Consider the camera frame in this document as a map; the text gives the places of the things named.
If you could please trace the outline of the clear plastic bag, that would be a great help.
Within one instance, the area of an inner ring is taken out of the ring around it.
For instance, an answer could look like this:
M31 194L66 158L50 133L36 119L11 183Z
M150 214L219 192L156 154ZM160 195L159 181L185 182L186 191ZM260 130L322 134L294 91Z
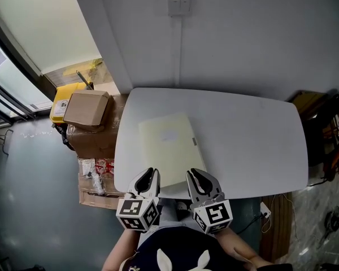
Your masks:
M79 159L79 189L86 193L105 194L102 179L95 168L95 159Z

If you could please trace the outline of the white table top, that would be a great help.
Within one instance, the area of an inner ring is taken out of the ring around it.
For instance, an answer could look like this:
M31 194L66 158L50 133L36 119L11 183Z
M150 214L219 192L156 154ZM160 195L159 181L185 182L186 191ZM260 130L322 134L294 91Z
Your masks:
M114 183L125 192L145 169L139 124L183 112L188 115L209 174L228 199L302 190L308 181L305 135L288 102L215 91L136 88L120 120Z

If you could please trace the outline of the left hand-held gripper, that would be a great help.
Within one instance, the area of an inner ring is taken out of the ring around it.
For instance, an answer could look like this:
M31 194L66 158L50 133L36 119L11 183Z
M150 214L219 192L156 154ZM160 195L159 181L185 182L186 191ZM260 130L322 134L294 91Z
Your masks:
M142 193L141 196L119 199L116 217L124 229L147 232L159 217L157 197L160 190L160 173L155 168L147 168L130 182L129 193Z

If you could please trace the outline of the white wall switch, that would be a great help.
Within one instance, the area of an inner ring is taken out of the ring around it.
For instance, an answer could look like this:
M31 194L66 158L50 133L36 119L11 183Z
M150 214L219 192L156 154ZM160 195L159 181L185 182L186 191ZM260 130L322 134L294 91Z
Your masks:
M183 17L192 14L193 0L167 0L167 14L170 17Z

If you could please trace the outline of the person's right forearm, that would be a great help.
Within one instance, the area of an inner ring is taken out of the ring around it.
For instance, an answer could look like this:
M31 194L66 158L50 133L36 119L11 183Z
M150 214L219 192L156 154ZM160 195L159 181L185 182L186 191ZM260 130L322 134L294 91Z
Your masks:
M273 265L260 257L239 235L230 228L223 229L215 234L215 238L222 249L229 256L244 264L247 271L256 271L257 269Z

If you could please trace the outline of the white roller blind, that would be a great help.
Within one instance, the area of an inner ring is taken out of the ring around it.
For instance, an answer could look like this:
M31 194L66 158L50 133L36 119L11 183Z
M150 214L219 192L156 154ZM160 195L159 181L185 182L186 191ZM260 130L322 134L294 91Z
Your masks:
M77 0L0 0L0 18L42 73L101 57Z

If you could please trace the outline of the red white snack packet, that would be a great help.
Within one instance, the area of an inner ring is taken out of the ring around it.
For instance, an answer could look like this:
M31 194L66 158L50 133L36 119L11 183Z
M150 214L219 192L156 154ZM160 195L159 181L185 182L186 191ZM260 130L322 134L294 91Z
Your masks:
M95 159L95 170L101 176L114 176L114 159Z

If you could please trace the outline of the small brown cardboard box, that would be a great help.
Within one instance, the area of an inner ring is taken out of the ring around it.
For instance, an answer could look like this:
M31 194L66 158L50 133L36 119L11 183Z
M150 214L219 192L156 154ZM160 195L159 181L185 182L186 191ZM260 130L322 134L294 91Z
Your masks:
M75 90L63 121L83 130L100 132L113 103L113 96L106 91Z

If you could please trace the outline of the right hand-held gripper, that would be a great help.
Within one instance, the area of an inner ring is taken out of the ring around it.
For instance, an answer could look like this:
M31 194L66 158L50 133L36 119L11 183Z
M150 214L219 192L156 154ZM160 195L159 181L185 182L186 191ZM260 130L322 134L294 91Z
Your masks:
M219 181L206 171L191 168L186 173L189 196L193 202L190 206L193 219L205 234L215 234L229 227L233 221L228 199L221 193ZM200 202L206 195L215 195Z

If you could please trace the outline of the brown wooden bench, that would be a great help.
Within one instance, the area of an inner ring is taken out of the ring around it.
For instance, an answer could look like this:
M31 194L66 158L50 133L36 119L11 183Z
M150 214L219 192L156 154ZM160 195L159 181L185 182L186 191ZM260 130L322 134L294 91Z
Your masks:
M262 220L259 253L267 261L275 262L289 251L292 232L292 193L265 196L262 202L270 209L269 218Z

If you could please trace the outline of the taped cardboard box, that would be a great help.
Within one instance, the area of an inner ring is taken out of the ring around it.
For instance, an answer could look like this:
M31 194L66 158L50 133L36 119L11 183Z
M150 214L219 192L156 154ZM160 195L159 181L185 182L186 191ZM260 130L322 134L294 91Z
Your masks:
M104 195L97 195L94 193L86 193L79 189L79 203L85 206L99 207L105 209L116 210L119 199L124 197L124 194L118 191L114 185L114 176L101 176Z

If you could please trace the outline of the cream envelope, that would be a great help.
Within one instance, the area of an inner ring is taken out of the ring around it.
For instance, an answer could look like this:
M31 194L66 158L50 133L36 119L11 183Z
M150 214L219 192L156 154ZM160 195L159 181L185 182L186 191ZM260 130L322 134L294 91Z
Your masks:
M161 187L184 182L192 168L206 170L187 114L157 117L138 127L145 163L159 171Z

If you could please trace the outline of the person's left forearm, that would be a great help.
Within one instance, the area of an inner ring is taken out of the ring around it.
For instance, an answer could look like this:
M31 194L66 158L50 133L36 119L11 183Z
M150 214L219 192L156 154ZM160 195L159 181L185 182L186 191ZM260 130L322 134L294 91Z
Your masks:
M136 253L139 240L139 232L125 229L108 255L102 271L119 271L121 264Z

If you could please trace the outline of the yellow bin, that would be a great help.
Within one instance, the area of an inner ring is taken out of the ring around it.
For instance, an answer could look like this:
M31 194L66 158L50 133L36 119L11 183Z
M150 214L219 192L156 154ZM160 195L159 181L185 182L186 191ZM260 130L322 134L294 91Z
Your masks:
M71 98L75 90L94 89L92 82L86 85L84 82L76 82L64 86L57 87L56 95L50 111L50 120L53 124L63 124L63 118Z

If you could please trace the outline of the large brown cardboard box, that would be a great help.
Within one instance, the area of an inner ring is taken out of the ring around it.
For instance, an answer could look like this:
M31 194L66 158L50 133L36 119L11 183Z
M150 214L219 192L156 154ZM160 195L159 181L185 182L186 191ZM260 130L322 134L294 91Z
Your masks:
M104 113L104 124L98 132L69 125L66 131L68 142L81 159L113 159L120 120L128 95L114 95L111 107Z

